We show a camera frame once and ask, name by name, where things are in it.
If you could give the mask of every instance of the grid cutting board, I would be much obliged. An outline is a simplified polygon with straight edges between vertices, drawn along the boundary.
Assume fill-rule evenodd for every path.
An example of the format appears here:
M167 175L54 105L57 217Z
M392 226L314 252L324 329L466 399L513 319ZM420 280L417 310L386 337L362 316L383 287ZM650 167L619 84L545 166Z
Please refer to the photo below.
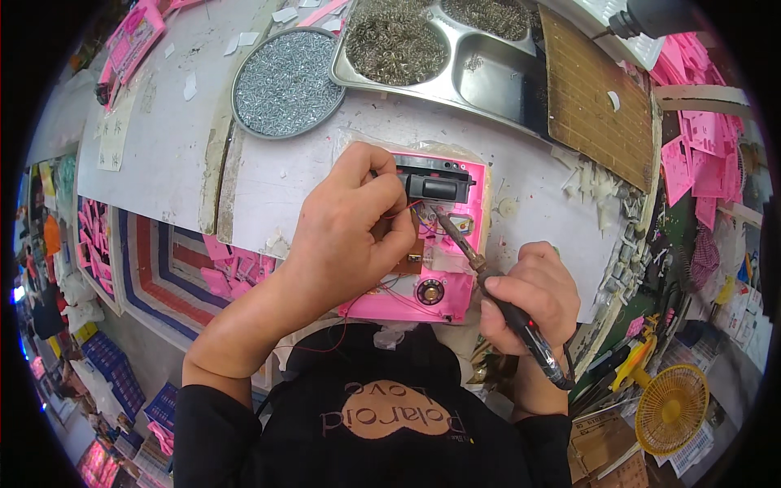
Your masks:
M540 5L551 137L651 189L654 145L648 94L568 20ZM613 112L608 91L619 96Z

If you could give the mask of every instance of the white table surface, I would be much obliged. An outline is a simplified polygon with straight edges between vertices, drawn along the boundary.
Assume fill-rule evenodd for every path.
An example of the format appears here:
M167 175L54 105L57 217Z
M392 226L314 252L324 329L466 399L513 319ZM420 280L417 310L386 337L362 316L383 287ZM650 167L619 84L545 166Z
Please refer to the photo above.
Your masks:
M265 4L212 0L208 16L200 3L166 20L166 32L139 69L146 70L146 78L130 116L119 172L97 168L100 139L93 139L93 131L105 110L91 98L78 194L185 229L213 232L221 168L205 164L212 116L226 79L233 76L234 60L252 46L223 53L234 35L251 30ZM175 51L166 59L171 43ZM194 71L198 93L186 102L184 81Z
M266 242L277 229L284 241L291 241L301 203L330 171L340 127L347 126L395 144L459 145L492 163L493 207L513 198L518 209L508 218L491 213L487 259L508 271L524 243L549 240L577 283L582 301L578 320L591 322L594 296L621 229L618 201L612 199L612 226L603 236L595 203L569 200L561 190L572 172L550 156L549 144L415 98L389 95L381 100L377 93L349 91L339 112L321 127L282 141L258 139L235 127L223 173L218 239L284 258L284 246L272 250Z

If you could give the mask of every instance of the fan grille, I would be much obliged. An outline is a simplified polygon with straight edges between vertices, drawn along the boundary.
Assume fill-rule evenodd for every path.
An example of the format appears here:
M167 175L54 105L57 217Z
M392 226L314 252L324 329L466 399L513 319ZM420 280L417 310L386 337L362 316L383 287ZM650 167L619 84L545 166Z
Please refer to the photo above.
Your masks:
M660 372L640 397L635 432L650 454L671 454L694 437L708 408L708 382L692 365Z

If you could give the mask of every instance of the black sweatshirt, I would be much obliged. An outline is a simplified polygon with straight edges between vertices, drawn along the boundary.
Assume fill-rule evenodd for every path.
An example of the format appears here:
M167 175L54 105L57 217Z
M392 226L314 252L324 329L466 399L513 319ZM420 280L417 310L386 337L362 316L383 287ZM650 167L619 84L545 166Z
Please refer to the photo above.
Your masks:
M331 355L277 387L265 429L224 393L186 386L177 395L176 485L571 486L567 417L513 426L438 358Z

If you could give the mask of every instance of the soldering iron handle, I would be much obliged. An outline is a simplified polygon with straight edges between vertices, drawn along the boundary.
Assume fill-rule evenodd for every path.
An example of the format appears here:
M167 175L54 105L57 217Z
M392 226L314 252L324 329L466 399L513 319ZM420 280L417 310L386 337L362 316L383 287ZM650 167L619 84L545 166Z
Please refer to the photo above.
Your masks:
M487 269L479 273L477 275L477 284L480 285L483 294L493 300L499 307L501 314L505 316L507 326L526 345L529 352L537 360L537 364L542 368L545 376L559 389L571 390L575 386L575 382L565 376L562 367L553 354L551 346L542 337L531 316L520 307L507 301L499 300L488 293L485 287L485 280L491 276L505 276L505 274L496 269Z

